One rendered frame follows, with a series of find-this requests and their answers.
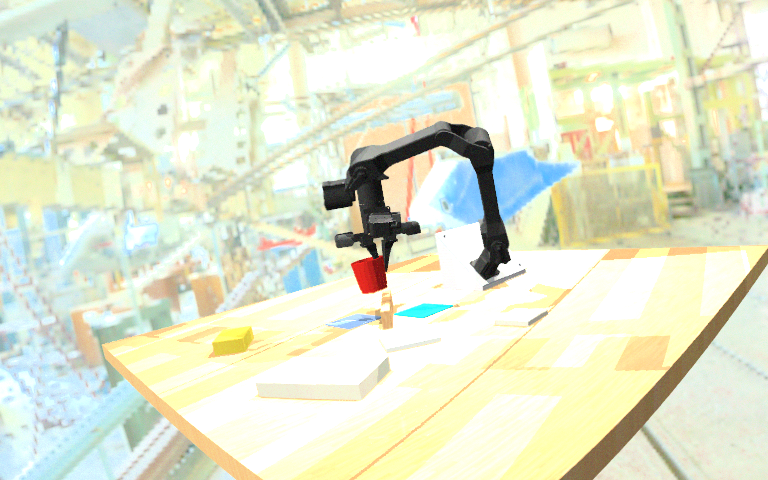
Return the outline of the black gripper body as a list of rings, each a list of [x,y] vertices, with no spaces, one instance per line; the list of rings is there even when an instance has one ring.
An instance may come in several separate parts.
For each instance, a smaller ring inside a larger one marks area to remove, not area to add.
[[[377,237],[370,236],[369,234],[370,229],[367,228],[367,221],[366,221],[367,215],[368,213],[374,213],[376,211],[384,211],[384,206],[385,206],[385,201],[359,205],[364,233],[353,234],[353,232],[346,232],[346,233],[336,234],[336,236],[334,237],[336,247],[337,248],[350,247],[350,246],[353,246],[355,242],[360,242],[361,245],[368,245],[368,244],[373,244],[373,239],[375,238],[383,237],[383,240],[388,241],[388,240],[396,239],[397,234],[414,235],[414,234],[421,233],[420,224],[417,221],[412,220],[412,221],[401,222],[401,228],[393,229],[393,234],[390,236],[386,236],[386,235],[379,235]],[[371,208],[368,209],[369,207]]]

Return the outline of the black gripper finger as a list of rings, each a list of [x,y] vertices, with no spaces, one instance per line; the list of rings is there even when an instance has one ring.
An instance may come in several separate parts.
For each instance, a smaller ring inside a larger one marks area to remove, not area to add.
[[[368,244],[368,245],[361,245],[360,244],[360,246],[362,248],[366,248],[368,250],[368,252],[371,254],[373,260],[379,258],[379,255],[378,255],[378,252],[377,252],[376,243],[373,242],[373,244]]]
[[[390,257],[391,248],[393,246],[393,243],[397,242],[397,241],[398,241],[398,239],[393,239],[393,240],[388,240],[388,241],[381,240],[382,255],[383,255],[383,259],[384,259],[385,272],[387,272],[387,270],[388,270],[388,263],[389,263],[389,257]]]

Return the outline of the yellow rectangular block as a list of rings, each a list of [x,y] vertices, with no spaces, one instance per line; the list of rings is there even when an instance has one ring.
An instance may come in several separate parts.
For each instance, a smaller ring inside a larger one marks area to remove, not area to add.
[[[222,330],[212,342],[215,356],[245,352],[253,339],[252,326]]]

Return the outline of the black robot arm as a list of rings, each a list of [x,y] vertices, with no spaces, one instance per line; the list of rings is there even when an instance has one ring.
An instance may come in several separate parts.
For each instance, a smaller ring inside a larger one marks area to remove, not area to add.
[[[500,273],[497,268],[501,263],[510,262],[511,255],[493,178],[494,148],[484,128],[436,121],[388,144],[358,147],[351,152],[346,178],[323,182],[324,207],[333,210],[353,206],[355,190],[359,205],[384,201],[381,180],[389,179],[384,174],[388,168],[440,146],[468,158],[476,172],[484,212],[478,219],[483,250],[469,264],[485,280],[490,279]],[[390,206],[384,206],[384,211],[368,213],[366,221],[370,236],[390,236],[393,229],[401,228],[401,213],[391,213]]]

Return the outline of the red cup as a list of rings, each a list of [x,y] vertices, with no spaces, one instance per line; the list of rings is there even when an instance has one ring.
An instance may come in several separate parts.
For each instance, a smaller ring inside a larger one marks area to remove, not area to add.
[[[383,256],[372,257],[351,263],[355,278],[362,294],[373,294],[387,288]]]

